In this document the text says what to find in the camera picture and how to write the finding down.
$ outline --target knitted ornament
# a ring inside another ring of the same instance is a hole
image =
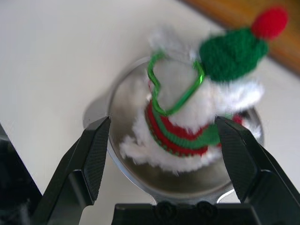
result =
[[[132,127],[135,136],[124,137],[121,155],[174,174],[197,170],[222,157],[214,124],[217,115],[242,124],[259,138],[261,128],[239,116],[254,107],[264,92],[246,74],[267,53],[266,40],[277,36],[286,23],[286,12],[271,8],[251,28],[203,42],[201,61],[170,30],[155,33],[151,43],[156,53],[145,82],[152,99],[137,112]]]
[[[279,35],[286,23],[286,12],[271,8],[258,16],[251,28],[208,39],[199,50],[206,74],[213,81],[227,82],[249,73],[268,52],[265,40]]]

